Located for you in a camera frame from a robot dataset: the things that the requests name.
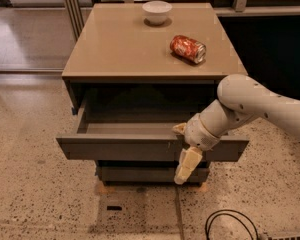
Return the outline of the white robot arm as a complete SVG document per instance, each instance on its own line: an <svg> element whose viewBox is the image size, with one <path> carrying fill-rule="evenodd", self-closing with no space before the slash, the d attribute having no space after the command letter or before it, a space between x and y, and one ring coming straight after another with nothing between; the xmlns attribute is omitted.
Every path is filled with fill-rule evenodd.
<svg viewBox="0 0 300 240"><path fill-rule="evenodd" d="M189 145L181 151L174 182L185 183L205 151L221 136L257 118L263 118L300 138L300 101L274 93L249 76L233 74L217 87L217 98L202 112L173 127Z"/></svg>

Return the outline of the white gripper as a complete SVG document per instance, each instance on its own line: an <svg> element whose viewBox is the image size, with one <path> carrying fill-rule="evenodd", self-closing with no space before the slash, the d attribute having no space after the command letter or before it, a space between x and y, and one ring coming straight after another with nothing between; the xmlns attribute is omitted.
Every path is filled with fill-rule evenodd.
<svg viewBox="0 0 300 240"><path fill-rule="evenodd" d="M181 151L175 171L174 182L182 185L201 162L202 151L207 151L218 144L224 132L224 124L213 113L197 113L186 124L173 126L172 131L175 134L184 134L185 142L192 146Z"/></svg>

